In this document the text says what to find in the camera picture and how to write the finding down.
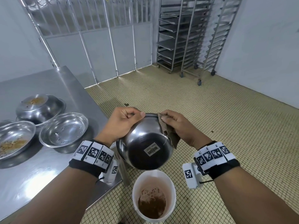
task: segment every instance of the metal basin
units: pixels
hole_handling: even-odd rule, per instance
[[[88,127],[88,119],[80,113],[65,113],[51,119],[39,132],[39,141],[51,148],[70,145],[79,140]]]
[[[39,127],[64,112],[65,106],[63,100],[53,95],[37,94],[21,101],[16,109],[17,120],[30,121]]]
[[[20,154],[28,148],[36,126],[29,121],[14,122],[0,127],[0,159]]]
[[[1,120],[0,121],[0,127],[6,125],[6,124],[10,124],[12,123],[13,121],[12,120]]]
[[[147,113],[129,133],[116,142],[119,154],[132,167],[154,170],[165,164],[173,148],[163,133],[157,114]]]

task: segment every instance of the stainless steel table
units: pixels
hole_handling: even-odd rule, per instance
[[[65,112],[82,113],[89,119],[84,139],[92,139],[107,122],[102,110],[66,66],[1,82],[0,120],[15,120],[18,103],[40,93],[63,99],[66,102]],[[65,169],[80,144],[78,141],[57,149],[44,147],[39,143],[38,133],[39,128],[27,150],[16,157],[0,161],[0,221],[27,204]],[[112,184],[99,181],[88,208],[121,182],[119,173]]]

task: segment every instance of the cloth rag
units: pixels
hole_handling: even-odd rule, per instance
[[[162,132],[165,136],[167,136],[170,139],[171,146],[174,149],[176,149],[178,142],[181,138],[176,134],[176,131],[172,126],[167,125],[162,121],[161,116],[165,116],[165,115],[158,113],[159,123],[161,125]]]

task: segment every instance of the plastic bucket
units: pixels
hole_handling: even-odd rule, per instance
[[[138,199],[145,188],[159,188],[165,195],[166,206],[163,214],[158,219],[151,219],[143,215],[138,208]],[[176,206],[176,189],[170,177],[160,170],[149,170],[143,172],[133,186],[132,199],[134,209],[138,215],[148,222],[163,222],[173,212]]]

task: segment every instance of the hand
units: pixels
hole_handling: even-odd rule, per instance
[[[172,126],[181,139],[197,150],[212,142],[208,136],[200,132],[182,114],[171,110],[165,110],[161,114],[167,115],[161,117],[162,121]]]
[[[104,129],[95,140],[110,147],[117,139],[125,136],[131,127],[145,117],[145,113],[133,107],[116,107]]]

